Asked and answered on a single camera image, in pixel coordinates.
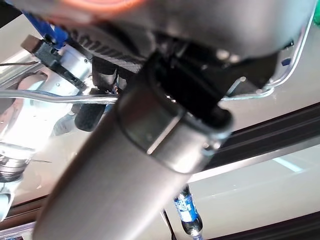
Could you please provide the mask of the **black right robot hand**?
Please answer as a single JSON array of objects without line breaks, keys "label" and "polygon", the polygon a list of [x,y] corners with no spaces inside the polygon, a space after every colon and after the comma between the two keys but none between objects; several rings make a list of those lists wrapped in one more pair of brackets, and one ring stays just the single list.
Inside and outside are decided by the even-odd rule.
[{"label": "black right robot hand", "polygon": [[130,38],[114,26],[65,27],[68,42],[91,56],[93,95],[118,95],[155,50],[147,33]]}]

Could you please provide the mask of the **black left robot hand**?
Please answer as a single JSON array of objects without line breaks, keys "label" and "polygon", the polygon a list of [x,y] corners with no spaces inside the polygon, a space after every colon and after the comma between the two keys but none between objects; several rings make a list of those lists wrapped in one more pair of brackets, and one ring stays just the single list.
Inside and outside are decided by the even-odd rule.
[{"label": "black left robot hand", "polygon": [[133,240],[232,132],[219,107],[263,88],[314,0],[14,0],[55,25],[147,33],[154,51],[53,189],[35,240]]}]

